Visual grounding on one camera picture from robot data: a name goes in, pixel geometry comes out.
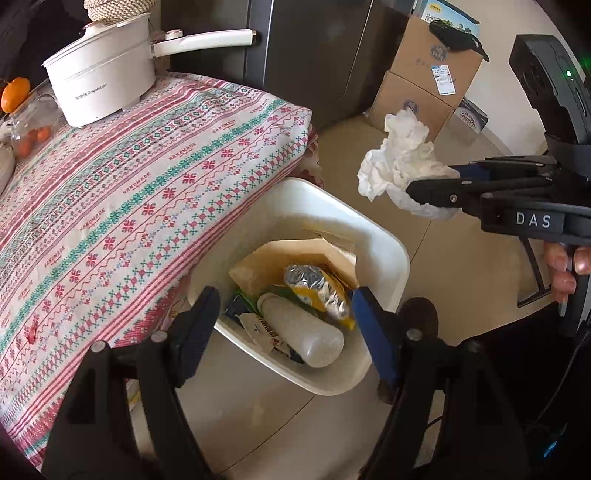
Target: crumpled white tissue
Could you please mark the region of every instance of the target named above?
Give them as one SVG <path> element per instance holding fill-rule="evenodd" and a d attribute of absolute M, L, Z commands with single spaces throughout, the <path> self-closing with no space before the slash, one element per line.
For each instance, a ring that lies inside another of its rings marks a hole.
<path fill-rule="evenodd" d="M 410 109 L 388 114 L 384 120 L 384 139 L 379 150 L 370 150 L 361 162 L 357 178 L 359 193 L 369 200 L 388 193 L 391 200 L 403 210 L 415 215 L 435 219 L 451 218 L 457 208 L 421 205 L 406 193 L 408 185 L 419 179 L 457 179 L 458 171 L 438 162 L 433 153 L 433 142 L 425 143 L 429 128 Z"/>

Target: finger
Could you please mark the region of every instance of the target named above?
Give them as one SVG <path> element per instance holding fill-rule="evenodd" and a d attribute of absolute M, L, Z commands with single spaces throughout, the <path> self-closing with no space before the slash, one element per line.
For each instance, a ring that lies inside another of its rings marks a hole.
<path fill-rule="evenodd" d="M 557 271 L 565 272 L 569 258 L 562 245 L 544 242 L 544 260 Z"/>
<path fill-rule="evenodd" d="M 562 293 L 561 291 L 555 290 L 554 288 L 552 289 L 552 297 L 558 303 L 565 303 L 569 299 L 568 294 Z"/>
<path fill-rule="evenodd" d="M 591 247 L 578 247 L 574 253 L 574 268 L 579 275 L 591 274 Z"/>
<path fill-rule="evenodd" d="M 571 295 L 577 289 L 577 282 L 570 272 L 556 272 L 552 279 L 552 291 Z"/>

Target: plastic bottle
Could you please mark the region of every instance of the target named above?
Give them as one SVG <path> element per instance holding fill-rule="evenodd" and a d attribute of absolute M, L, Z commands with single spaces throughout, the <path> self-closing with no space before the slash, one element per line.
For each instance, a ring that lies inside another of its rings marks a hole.
<path fill-rule="evenodd" d="M 273 329 L 300 354 L 304 362 L 322 368 L 343 350 L 343 333 L 287 299 L 273 293 L 260 296 L 256 306 Z"/>

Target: cardboard box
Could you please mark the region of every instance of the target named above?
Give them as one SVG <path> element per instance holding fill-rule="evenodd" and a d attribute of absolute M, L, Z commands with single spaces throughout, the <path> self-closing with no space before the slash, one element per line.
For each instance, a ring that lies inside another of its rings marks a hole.
<path fill-rule="evenodd" d="M 480 110 L 474 103 L 467 98 L 462 99 L 460 105 L 453 114 L 479 134 L 488 123 L 486 113 Z"/>
<path fill-rule="evenodd" d="M 480 22 L 445 0 L 423 0 L 415 9 L 415 16 L 427 23 L 443 20 L 452 27 L 478 37 Z"/>
<path fill-rule="evenodd" d="M 428 23 L 411 17 L 390 71 L 456 108 L 481 62 L 482 56 L 473 50 L 448 51 L 429 32 Z M 449 87 L 455 93 L 449 93 Z"/>
<path fill-rule="evenodd" d="M 427 141 L 435 139 L 454 109 L 431 93 L 417 87 L 392 72 L 386 72 L 368 120 L 375 127 L 384 130 L 384 117 L 410 108 L 417 118 L 429 127 Z"/>
<path fill-rule="evenodd" d="M 469 147 L 478 138 L 487 122 L 486 113 L 464 98 L 447 121 L 446 128 L 456 137 L 458 142 Z"/>

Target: pot lid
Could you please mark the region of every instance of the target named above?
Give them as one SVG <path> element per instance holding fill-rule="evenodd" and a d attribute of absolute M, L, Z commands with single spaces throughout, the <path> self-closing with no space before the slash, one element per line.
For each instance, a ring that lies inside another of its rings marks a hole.
<path fill-rule="evenodd" d="M 124 27 L 125 25 L 128 25 L 130 23 L 140 20 L 141 18 L 149 16 L 150 13 L 141 14 L 137 15 L 136 17 L 128 18 L 126 20 L 112 25 L 105 25 L 100 21 L 91 22 L 88 25 L 84 26 L 85 33 L 82 38 L 79 38 L 75 42 L 70 43 L 67 47 L 62 48 L 59 52 L 54 53 L 51 57 L 49 57 L 46 61 L 43 62 L 43 66 L 47 68 L 49 65 L 64 57 L 65 55 L 68 55 L 69 53 L 77 50 L 78 48 L 82 48 L 88 45 L 92 41 L 95 41 L 97 38 L 101 38 L 105 35 L 108 35 L 108 33 L 115 28 Z"/>

